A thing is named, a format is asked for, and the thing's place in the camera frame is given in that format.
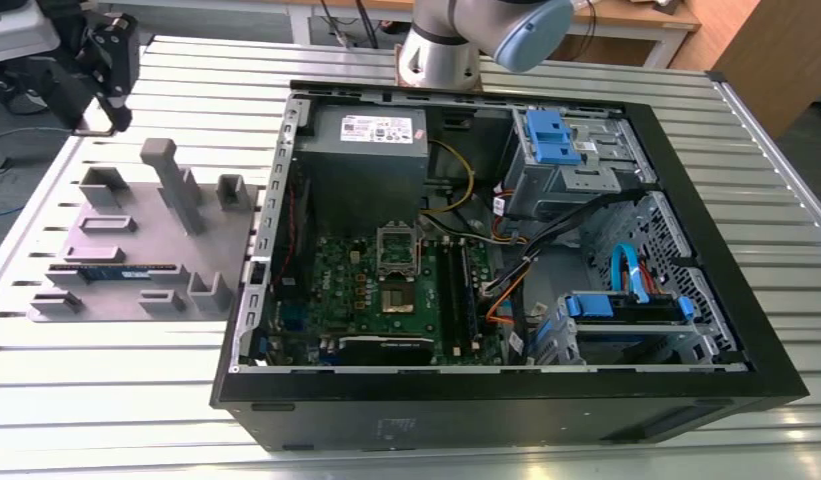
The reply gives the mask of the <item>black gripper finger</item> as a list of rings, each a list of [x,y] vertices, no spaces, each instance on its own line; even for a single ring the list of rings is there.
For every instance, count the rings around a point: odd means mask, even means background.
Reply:
[[[138,79],[138,20],[128,14],[92,14],[90,18],[86,52],[92,59],[94,94],[111,130],[124,132],[132,120],[126,100]]]
[[[56,64],[51,65],[51,77],[50,110],[64,128],[79,129],[83,124],[84,110],[90,103],[90,94],[80,81]]]

